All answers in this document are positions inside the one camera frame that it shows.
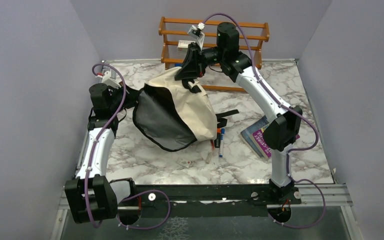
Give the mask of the blue-grey book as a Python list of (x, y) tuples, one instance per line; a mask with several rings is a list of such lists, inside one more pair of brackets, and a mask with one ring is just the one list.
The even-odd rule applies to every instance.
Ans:
[(263, 138), (263, 133), (268, 126), (269, 121), (266, 116), (263, 116), (238, 135), (244, 144), (259, 158), (269, 159), (272, 156), (271, 149)]

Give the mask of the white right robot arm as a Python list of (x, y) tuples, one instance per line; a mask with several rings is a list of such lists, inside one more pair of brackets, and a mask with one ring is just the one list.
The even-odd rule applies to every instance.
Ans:
[(216, 45), (203, 48), (205, 25), (192, 25), (187, 32), (195, 39), (187, 48), (186, 57), (175, 80), (186, 82), (202, 77), (206, 68), (219, 64), (221, 71), (243, 88), (262, 109), (269, 125), (262, 133), (271, 150), (272, 175), (269, 179), (269, 199), (280, 204), (294, 188), (289, 177), (288, 150), (296, 141), (301, 126), (302, 109), (291, 107), (263, 79), (252, 59), (240, 51), (240, 34), (231, 22), (218, 24)]

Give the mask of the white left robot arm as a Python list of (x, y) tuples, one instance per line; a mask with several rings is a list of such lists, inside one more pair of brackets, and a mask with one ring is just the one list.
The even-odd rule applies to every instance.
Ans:
[(120, 119), (117, 113), (136, 105), (139, 91), (96, 83), (89, 88), (92, 102), (86, 146), (79, 171), (64, 186), (73, 220), (99, 225), (117, 213), (117, 197), (106, 178), (106, 168)]

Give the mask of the beige canvas backpack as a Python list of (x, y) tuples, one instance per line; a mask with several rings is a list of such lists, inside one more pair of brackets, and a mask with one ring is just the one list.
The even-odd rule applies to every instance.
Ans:
[(239, 113), (237, 109), (216, 113), (198, 80), (175, 79), (180, 70), (173, 67), (148, 80), (138, 92), (132, 113), (138, 130), (167, 152), (216, 140), (227, 117)]

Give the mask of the purple storey treehouse book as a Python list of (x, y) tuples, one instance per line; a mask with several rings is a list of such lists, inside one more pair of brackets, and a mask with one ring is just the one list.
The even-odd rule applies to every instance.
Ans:
[(257, 129), (251, 134), (251, 141), (254, 143), (256, 150), (254, 151), (260, 158), (270, 159), (272, 151), (263, 138), (263, 133), (268, 125)]

